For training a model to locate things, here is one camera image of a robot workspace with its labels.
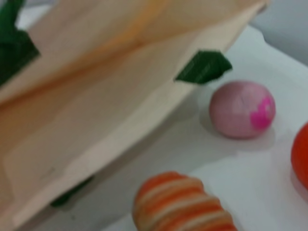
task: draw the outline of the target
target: orange and white stripes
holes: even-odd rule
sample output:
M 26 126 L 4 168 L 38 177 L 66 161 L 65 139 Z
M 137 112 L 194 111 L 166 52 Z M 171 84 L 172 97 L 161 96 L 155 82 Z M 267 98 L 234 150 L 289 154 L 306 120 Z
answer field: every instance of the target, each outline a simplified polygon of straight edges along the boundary
M 139 189 L 133 219 L 138 231 L 237 231 L 219 199 L 197 178 L 167 172 Z

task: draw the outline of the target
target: paper bag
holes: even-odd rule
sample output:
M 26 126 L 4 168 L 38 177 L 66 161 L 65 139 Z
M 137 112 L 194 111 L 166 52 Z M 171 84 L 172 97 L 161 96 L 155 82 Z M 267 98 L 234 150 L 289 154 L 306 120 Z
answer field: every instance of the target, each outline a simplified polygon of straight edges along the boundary
M 0 230 L 125 154 L 197 86 L 265 0 L 61 0 L 29 30 L 40 57 L 0 89 Z

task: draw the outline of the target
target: orange object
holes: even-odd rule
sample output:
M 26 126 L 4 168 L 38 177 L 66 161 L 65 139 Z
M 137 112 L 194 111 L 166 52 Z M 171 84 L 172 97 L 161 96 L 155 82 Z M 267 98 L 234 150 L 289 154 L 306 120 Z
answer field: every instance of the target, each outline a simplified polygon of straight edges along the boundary
M 308 123 L 294 140 L 291 161 L 297 178 L 308 189 Z
M 237 231 L 218 198 L 197 178 L 166 172 L 147 180 L 133 208 L 138 231 Z

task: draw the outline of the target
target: pink egg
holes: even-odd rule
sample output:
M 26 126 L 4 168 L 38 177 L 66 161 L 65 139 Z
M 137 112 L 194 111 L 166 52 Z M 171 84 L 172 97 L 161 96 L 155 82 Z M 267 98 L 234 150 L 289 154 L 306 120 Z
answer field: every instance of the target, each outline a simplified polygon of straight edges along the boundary
M 216 129 L 231 138 L 260 135 L 272 124 L 276 106 L 269 90 L 249 81 L 234 81 L 220 87 L 209 107 Z

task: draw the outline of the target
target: white table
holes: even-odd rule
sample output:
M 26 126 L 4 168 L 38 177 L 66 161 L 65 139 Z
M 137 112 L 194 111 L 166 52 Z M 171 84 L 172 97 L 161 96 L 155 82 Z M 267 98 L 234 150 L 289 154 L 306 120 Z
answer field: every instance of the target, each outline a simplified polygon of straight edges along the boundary
M 46 209 L 20 231 L 102 231 L 130 211 L 143 180 L 165 170 L 200 177 L 246 231 L 303 231 L 308 192 L 290 164 L 295 134 L 308 120 L 308 68 L 267 45 L 248 27 L 227 53 L 234 71 L 201 87 L 155 132 L 96 176 L 59 210 Z M 263 136 L 250 141 L 218 135 L 207 116 L 212 92 L 235 79 L 266 85 L 277 117 Z M 135 231 L 129 217 L 104 231 Z

